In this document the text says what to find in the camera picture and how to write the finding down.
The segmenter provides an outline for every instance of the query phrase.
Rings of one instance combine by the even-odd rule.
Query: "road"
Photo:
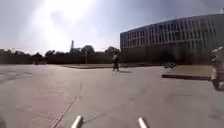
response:
[[[208,81],[160,78],[161,67],[0,67],[1,128],[223,128],[224,92]]]

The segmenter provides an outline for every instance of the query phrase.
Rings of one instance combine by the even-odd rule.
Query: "curb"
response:
[[[75,68],[75,69],[103,69],[103,68],[112,68],[112,67],[73,67],[73,66],[62,66],[66,68]]]
[[[162,74],[161,77],[162,78],[172,78],[172,79],[211,81],[211,77],[210,76],[192,76],[192,75],[181,75],[181,74]]]

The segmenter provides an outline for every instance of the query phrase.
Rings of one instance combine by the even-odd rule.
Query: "distant building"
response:
[[[187,17],[120,34],[126,62],[208,63],[211,50],[224,45],[224,14]]]
[[[71,48],[70,48],[70,53],[74,53],[74,52],[79,52],[78,49],[74,48],[74,40],[72,40],[72,43],[71,43]]]

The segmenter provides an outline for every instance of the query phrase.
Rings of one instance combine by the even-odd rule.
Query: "modern building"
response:
[[[120,34],[125,62],[208,63],[211,50],[224,45],[224,14],[156,23]]]

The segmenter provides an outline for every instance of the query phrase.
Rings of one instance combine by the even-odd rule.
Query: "skateboarder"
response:
[[[113,63],[114,63],[113,71],[114,71],[115,69],[117,69],[117,71],[119,71],[119,65],[118,65],[118,63],[119,63],[119,58],[118,58],[118,55],[117,55],[117,54],[115,54],[114,57],[113,57]]]

